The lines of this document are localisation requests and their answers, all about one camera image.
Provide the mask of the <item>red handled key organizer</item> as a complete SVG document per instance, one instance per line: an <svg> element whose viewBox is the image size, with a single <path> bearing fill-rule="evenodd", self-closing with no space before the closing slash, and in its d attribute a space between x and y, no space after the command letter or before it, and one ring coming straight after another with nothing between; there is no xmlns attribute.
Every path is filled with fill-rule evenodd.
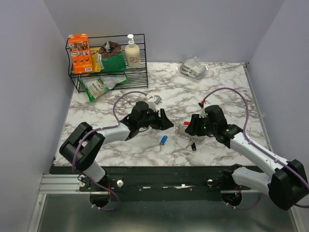
<svg viewBox="0 0 309 232"><path fill-rule="evenodd" d="M187 128L184 124L178 124L175 126L175 134L178 137L181 137L183 139L186 139L188 141L193 141L194 143L202 144L205 142L206 137L205 136L192 136L185 132L185 129Z"/></svg>

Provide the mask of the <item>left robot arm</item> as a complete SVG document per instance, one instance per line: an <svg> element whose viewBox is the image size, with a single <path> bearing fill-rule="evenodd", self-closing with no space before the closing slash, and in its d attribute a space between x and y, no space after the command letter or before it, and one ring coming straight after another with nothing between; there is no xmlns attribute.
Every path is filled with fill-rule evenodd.
<svg viewBox="0 0 309 232"><path fill-rule="evenodd" d="M59 153L77 170L90 178L90 185L97 191L107 185L106 171L95 158L105 144L127 141L134 138L141 128L167 130L174 124L167 118L164 109L159 111L150 107L148 102L139 101L131 113L120 120L119 125L94 129L86 122L80 123L61 145Z"/></svg>

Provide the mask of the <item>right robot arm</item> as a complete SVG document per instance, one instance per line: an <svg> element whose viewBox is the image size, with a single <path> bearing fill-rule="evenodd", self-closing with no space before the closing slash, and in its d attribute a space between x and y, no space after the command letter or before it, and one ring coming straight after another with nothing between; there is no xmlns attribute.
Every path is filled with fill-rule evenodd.
<svg viewBox="0 0 309 232"><path fill-rule="evenodd" d="M234 165L222 177L225 188L234 189L239 185L257 190L282 210L290 209L308 195L309 185L303 164L298 160L288 161L255 144L243 129L227 123L218 105L208 106L200 114L193 114L185 132L191 136L214 137L261 170L259 173Z"/></svg>

